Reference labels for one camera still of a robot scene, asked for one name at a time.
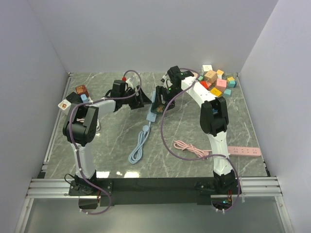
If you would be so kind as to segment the red cube plug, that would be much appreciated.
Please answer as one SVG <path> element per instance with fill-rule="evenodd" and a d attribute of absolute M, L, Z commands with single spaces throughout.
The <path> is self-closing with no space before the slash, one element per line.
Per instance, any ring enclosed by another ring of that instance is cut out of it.
<path fill-rule="evenodd" d="M 207 82 L 207 81 L 200 81 L 200 84 L 205 88 L 209 89 L 212 86 L 212 83 Z"/>

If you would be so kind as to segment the beige cube plug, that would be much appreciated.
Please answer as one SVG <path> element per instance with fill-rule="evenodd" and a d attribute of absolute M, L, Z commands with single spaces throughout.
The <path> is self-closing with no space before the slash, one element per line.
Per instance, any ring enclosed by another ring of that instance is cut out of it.
<path fill-rule="evenodd" d="M 217 79 L 218 79 L 218 75 L 216 71 L 213 70 L 209 70 L 205 75 L 204 78 L 210 82 L 210 83 L 214 83 Z"/>

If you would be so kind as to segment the pink power strip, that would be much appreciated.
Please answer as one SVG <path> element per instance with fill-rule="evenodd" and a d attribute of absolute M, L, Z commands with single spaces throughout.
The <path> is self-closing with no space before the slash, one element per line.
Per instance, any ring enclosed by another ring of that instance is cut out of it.
<path fill-rule="evenodd" d="M 228 152 L 231 155 L 246 156 L 246 157 L 258 157 L 261 156 L 260 148 L 254 147 L 234 147 L 228 146 Z"/>

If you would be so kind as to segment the dark green cube plug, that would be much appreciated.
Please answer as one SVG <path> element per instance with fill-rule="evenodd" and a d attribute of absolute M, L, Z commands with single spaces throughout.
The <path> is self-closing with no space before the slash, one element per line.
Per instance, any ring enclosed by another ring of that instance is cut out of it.
<path fill-rule="evenodd" d="M 162 115 L 164 113 L 165 108 L 167 107 L 167 104 L 163 103 L 153 103 L 151 105 L 151 112 L 157 115 Z"/>

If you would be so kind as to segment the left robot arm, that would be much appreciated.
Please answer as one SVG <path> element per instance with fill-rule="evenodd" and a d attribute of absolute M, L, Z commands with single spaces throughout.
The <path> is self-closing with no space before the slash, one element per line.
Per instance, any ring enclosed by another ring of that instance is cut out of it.
<path fill-rule="evenodd" d="M 75 180 L 86 195 L 96 192 L 96 169 L 91 154 L 91 142 L 96 134 L 97 120 L 103 115 L 118 111 L 123 105 L 130 109 L 151 104 L 140 85 L 115 80 L 106 96 L 95 102 L 73 101 L 63 126 L 63 135 L 70 143 L 76 164 Z"/>

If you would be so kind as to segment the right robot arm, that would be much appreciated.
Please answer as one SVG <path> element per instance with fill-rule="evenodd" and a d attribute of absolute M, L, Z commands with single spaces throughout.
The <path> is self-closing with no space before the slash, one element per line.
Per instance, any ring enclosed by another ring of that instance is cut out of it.
<path fill-rule="evenodd" d="M 200 107 L 200 126 L 207 134 L 211 152 L 215 154 L 213 165 L 213 189 L 220 194 L 232 189 L 237 184 L 233 166 L 230 164 L 226 142 L 227 126 L 229 124 L 226 100 L 210 93 L 198 82 L 192 71 L 178 66 L 171 67 L 161 80 L 162 86 L 157 86 L 155 101 L 151 112 L 164 114 L 174 108 L 175 98 L 188 93 Z"/>

